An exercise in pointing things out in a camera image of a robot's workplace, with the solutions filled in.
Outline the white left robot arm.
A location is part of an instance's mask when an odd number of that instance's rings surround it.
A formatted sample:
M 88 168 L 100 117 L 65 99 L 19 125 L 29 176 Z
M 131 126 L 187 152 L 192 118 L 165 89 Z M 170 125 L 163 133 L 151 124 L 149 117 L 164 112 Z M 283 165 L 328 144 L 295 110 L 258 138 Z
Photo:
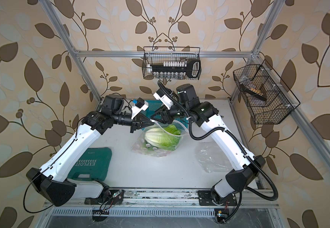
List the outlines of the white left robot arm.
M 122 111 L 125 100 L 117 94 L 107 95 L 95 111 L 89 112 L 70 140 L 41 168 L 31 168 L 26 176 L 30 185 L 52 205 L 59 207 L 71 199 L 98 199 L 109 194 L 109 186 L 100 180 L 70 181 L 68 174 L 84 152 L 113 125 L 129 126 L 130 132 L 154 123 L 142 111 L 148 102 L 133 101 L 131 112 Z

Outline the leafy green chinese cabbage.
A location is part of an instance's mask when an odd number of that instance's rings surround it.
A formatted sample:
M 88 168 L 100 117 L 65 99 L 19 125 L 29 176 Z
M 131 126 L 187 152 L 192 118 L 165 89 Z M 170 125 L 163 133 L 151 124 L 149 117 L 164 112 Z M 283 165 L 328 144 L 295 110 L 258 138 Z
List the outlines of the leafy green chinese cabbage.
M 164 140 L 163 140 L 163 146 L 167 149 L 167 150 L 175 150 L 176 147 L 178 146 L 178 144 L 180 143 L 181 140 L 181 136 L 178 137 L 179 135 L 182 134 L 182 131 L 179 130 L 175 125 L 169 125 L 165 128 L 165 131 L 167 134 L 165 133 L 164 135 Z

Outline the clear pink-dotted zipper bag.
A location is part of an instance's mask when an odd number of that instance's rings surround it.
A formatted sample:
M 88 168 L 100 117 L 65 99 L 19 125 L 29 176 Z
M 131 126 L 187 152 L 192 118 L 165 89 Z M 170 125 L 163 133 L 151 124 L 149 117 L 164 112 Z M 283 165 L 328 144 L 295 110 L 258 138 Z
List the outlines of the clear pink-dotted zipper bag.
M 131 151 L 137 154 L 165 157 L 174 152 L 188 136 L 186 125 L 175 120 L 172 124 L 155 122 L 143 129 Z

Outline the pale chinese cabbage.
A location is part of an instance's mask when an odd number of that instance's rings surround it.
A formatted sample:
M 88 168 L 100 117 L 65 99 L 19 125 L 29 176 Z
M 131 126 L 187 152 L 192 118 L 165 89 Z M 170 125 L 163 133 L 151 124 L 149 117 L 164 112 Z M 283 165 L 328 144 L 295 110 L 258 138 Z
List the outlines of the pale chinese cabbage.
M 165 149 L 163 146 L 164 135 L 167 133 L 165 129 L 162 128 L 151 128 L 145 132 L 145 140 L 147 143 L 151 144 L 152 146 Z

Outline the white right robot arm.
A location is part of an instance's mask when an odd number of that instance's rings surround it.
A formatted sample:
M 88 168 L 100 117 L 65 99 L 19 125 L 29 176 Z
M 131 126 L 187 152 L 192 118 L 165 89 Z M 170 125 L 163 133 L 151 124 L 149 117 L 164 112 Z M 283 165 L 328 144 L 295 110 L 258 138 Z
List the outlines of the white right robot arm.
M 255 156 L 237 139 L 224 123 L 217 108 L 210 102 L 200 101 L 193 85 L 181 85 L 176 88 L 174 93 L 161 81 L 158 81 L 157 84 L 159 90 L 154 93 L 154 97 L 163 104 L 155 112 L 155 115 L 161 117 L 159 121 L 170 124 L 176 118 L 186 118 L 190 137 L 200 141 L 210 136 L 231 163 L 232 170 L 210 190 L 214 204 L 220 205 L 230 194 L 242 193 L 243 190 L 249 190 L 268 201 L 278 199 L 276 185 L 262 170 L 265 159 L 260 155 Z M 259 174 L 269 183 L 273 191 L 272 196 L 266 196 L 249 187 L 249 184 Z

